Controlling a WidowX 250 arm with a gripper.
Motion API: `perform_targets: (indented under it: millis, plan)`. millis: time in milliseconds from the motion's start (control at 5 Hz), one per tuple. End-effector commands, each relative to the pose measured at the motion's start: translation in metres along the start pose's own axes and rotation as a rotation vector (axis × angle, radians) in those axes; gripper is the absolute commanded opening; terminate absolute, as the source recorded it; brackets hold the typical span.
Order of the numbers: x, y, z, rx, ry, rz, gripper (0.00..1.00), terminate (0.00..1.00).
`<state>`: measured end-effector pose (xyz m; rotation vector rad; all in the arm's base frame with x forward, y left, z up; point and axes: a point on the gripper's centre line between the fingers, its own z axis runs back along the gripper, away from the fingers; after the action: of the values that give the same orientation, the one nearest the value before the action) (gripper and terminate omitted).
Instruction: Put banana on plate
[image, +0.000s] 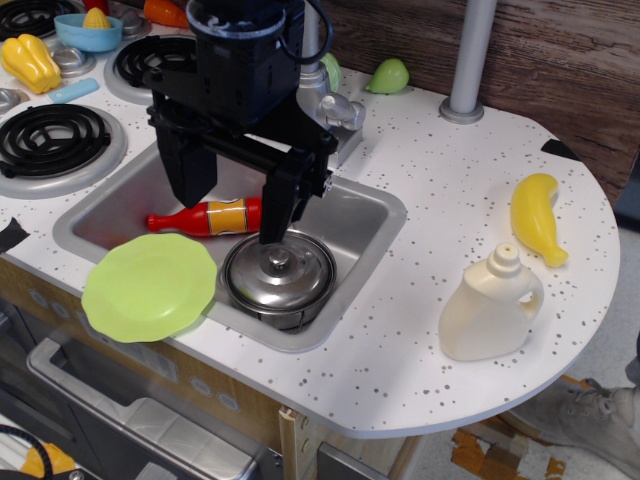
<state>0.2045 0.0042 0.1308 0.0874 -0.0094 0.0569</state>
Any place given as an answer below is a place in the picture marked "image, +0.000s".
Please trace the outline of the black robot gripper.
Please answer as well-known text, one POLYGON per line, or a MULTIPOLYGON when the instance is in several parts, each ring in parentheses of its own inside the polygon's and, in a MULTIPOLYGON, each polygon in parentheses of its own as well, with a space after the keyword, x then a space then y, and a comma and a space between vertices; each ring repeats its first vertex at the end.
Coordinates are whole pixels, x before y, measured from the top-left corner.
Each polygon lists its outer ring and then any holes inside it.
MULTIPOLYGON (((334 31, 316 1, 325 27, 334 31)), ((191 1, 186 15, 195 35, 194 72, 153 69, 147 112, 172 192, 195 207, 217 184, 217 154, 269 173, 262 191, 261 244, 281 243, 310 199, 323 191, 327 157, 336 139, 299 106, 296 93, 304 34, 304 1, 191 1), (311 156, 302 170, 260 138, 311 156)))

